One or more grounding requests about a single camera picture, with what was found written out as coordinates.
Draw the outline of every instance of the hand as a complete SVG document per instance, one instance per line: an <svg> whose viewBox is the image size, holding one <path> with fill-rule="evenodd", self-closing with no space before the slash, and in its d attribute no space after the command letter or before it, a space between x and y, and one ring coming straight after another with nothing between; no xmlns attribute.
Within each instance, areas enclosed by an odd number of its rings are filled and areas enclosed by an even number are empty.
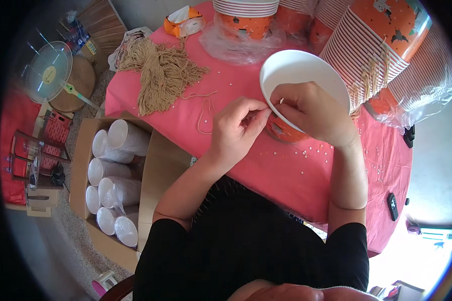
<svg viewBox="0 0 452 301"><path fill-rule="evenodd" d="M346 146L358 136L345 108L314 81L278 85L269 100L302 131L334 147Z"/></svg>
<svg viewBox="0 0 452 301"><path fill-rule="evenodd" d="M249 152L270 114L268 105L256 99L241 96L230 102L214 116L206 155L228 172Z"/></svg>

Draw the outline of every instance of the black remote control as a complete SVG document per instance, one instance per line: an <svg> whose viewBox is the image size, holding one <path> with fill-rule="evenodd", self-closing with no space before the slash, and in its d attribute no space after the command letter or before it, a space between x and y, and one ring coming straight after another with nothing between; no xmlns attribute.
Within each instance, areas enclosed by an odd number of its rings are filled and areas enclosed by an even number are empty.
<svg viewBox="0 0 452 301"><path fill-rule="evenodd" d="M395 199L393 192L388 194L386 203L388 205L388 210L390 210L390 216L392 217L392 220L396 221L399 217L399 211L397 210L397 200Z"/></svg>

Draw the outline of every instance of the pink stool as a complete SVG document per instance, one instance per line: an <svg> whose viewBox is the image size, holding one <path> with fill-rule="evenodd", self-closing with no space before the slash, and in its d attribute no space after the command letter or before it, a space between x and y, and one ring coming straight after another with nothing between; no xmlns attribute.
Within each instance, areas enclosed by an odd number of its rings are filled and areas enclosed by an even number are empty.
<svg viewBox="0 0 452 301"><path fill-rule="evenodd" d="M102 297L109 290L105 284L107 280L110 280L113 286L117 284L117 281L112 277L113 274L114 272L108 270L107 272L100 274L98 278L92 280L92 287L100 297Z"/></svg>

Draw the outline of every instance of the woman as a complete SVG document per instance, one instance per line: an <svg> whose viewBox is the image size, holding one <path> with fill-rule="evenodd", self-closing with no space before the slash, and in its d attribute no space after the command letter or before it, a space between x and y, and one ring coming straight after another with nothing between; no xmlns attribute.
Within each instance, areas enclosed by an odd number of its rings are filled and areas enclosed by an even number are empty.
<svg viewBox="0 0 452 301"><path fill-rule="evenodd" d="M376 300L361 292L369 268L367 176L353 122L315 82L279 85L270 100L334 146L326 243L224 176L271 114L265 103L240 97L216 114L210 149L158 203L135 272L135 300Z"/></svg>

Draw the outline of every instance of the electric fan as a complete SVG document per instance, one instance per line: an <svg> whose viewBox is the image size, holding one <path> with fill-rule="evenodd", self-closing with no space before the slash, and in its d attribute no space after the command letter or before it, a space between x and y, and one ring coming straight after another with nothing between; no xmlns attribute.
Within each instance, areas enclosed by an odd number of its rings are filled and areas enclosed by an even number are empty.
<svg viewBox="0 0 452 301"><path fill-rule="evenodd" d="M72 52L69 46L61 41L48 42L36 51L27 70L25 88L28 96L32 101L44 104L54 99L64 89L103 113L101 107L85 98L67 82L71 71Z"/></svg>

